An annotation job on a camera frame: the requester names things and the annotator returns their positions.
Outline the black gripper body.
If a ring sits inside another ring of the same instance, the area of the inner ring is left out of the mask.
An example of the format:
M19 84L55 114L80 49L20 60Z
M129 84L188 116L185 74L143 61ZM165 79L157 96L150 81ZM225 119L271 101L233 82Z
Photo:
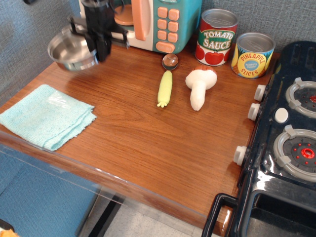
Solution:
M111 42L129 47L127 30L115 22L113 1L81 1L84 17L70 16L71 32L83 36L89 34L94 37L108 38Z

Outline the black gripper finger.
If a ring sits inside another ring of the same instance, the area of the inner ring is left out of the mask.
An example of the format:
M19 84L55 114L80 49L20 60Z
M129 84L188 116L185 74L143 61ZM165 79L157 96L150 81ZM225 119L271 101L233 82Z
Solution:
M84 38L86 40L89 51L93 52L96 49L96 43L95 43L94 37L89 34L85 34Z
M107 56L111 53L112 42L108 38L98 37L96 40L96 50L98 54L98 60L104 62Z

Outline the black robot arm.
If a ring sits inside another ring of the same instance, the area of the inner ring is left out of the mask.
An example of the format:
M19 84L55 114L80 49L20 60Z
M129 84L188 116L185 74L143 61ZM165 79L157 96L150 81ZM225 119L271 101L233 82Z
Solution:
M112 44L129 47L128 31L115 22L112 0L82 0L83 17L69 16L48 44L49 57L61 68L81 71L104 62Z

